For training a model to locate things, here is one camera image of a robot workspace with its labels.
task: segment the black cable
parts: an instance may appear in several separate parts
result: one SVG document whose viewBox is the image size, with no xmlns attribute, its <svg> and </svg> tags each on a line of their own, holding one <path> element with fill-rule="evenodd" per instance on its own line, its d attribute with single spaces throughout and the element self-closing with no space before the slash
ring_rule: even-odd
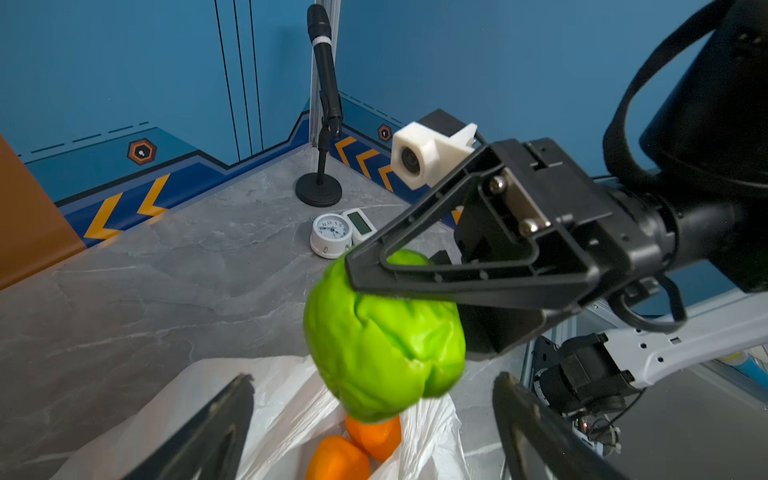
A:
<svg viewBox="0 0 768 480">
<path fill-rule="evenodd" d="M 641 396 L 643 396 L 643 394 L 645 393 L 646 390 L 647 390 L 647 388 L 642 389 L 640 391 L 640 393 L 638 393 L 637 396 L 634 397 L 634 400 L 632 400 L 632 403 L 630 403 L 629 406 L 626 409 L 624 409 L 624 411 L 622 413 L 616 415 L 605 427 L 601 427 L 598 431 L 599 432 L 603 432 L 605 430 L 608 430 L 610 427 L 614 426 L 614 423 L 618 419 L 623 417 L 625 413 L 629 412 L 629 409 L 631 409 L 634 406 L 634 404 L 637 403 L 637 401 L 640 399 Z"/>
</svg>

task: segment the alarm clock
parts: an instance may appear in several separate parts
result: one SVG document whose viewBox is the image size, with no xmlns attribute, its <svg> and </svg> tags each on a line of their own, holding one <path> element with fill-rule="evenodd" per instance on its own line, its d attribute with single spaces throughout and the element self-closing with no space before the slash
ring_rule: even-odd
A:
<svg viewBox="0 0 768 480">
<path fill-rule="evenodd" d="M 312 223 L 310 247 L 322 258 L 339 258 L 352 248 L 352 230 L 352 223 L 343 215 L 320 215 Z"/>
</svg>

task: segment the microphone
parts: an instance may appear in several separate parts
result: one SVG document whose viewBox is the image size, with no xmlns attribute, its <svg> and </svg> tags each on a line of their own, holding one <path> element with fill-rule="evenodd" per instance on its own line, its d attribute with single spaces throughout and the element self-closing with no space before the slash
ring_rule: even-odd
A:
<svg viewBox="0 0 768 480">
<path fill-rule="evenodd" d="M 331 136 L 338 140 L 341 138 L 341 123 L 344 119 L 344 113 L 341 110 L 341 97 L 336 86 L 336 71 L 333 68 L 331 22 L 322 5 L 313 4 L 307 9 L 306 30 L 310 34 L 310 41 L 315 51 L 323 116 Z"/>
</svg>

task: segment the clock face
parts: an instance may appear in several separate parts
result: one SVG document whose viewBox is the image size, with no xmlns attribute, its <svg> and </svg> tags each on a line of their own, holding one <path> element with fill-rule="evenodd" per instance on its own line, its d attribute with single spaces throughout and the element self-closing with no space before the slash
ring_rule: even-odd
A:
<svg viewBox="0 0 768 480">
<path fill-rule="evenodd" d="M 336 240 L 349 233 L 349 225 L 338 217 L 328 217 L 317 224 L 317 230 L 323 237 Z"/>
</svg>

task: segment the white plastic bag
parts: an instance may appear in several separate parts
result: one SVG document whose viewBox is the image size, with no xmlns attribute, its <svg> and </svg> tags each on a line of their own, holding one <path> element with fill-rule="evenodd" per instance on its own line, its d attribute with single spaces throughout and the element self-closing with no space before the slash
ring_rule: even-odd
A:
<svg viewBox="0 0 768 480">
<path fill-rule="evenodd" d="M 303 479 L 316 445 L 343 431 L 346 413 L 311 358 L 278 356 L 193 363 L 139 413 L 78 450 L 52 480 L 122 478 L 239 373 L 253 377 L 254 394 L 237 480 Z M 423 399 L 403 412 L 400 422 L 401 445 L 371 479 L 469 479 L 450 396 Z"/>
</svg>

